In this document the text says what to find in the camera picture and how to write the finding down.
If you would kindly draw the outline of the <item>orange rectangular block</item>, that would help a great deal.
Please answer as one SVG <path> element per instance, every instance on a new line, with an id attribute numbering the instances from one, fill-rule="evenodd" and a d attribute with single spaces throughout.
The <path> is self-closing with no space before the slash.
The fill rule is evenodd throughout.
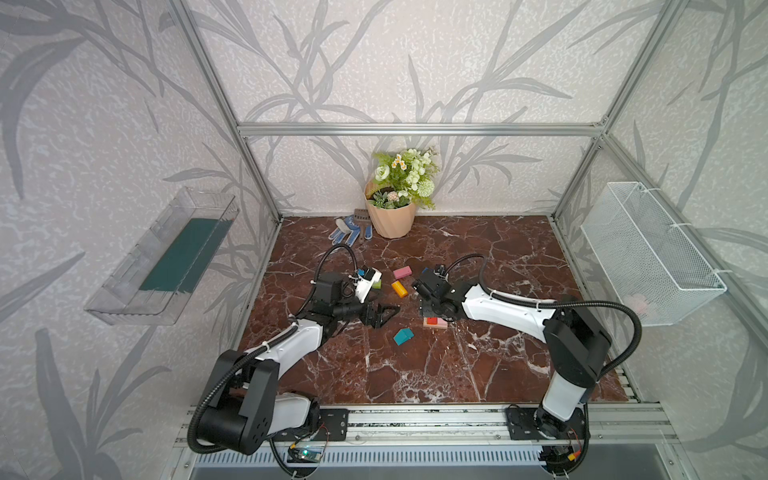
<path id="1" fill-rule="evenodd" d="M 404 287 L 404 285 L 400 281 L 395 281 L 391 284 L 391 287 L 395 291 L 395 293 L 398 295 L 399 298 L 406 298 L 409 295 L 408 290 Z"/>

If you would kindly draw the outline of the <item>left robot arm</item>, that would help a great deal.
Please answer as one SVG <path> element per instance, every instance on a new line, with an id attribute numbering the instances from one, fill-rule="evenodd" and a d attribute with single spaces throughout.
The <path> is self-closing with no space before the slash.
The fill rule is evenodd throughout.
<path id="1" fill-rule="evenodd" d="M 374 268 L 350 277 L 321 273 L 289 327 L 257 347 L 227 350 L 216 360 L 192 414 L 187 445 L 197 454 L 232 450 L 254 453 L 266 440 L 320 428 L 318 403 L 280 394 L 279 381 L 295 364 L 326 344 L 340 323 L 380 328 L 399 313 L 370 295 L 382 278 Z"/>

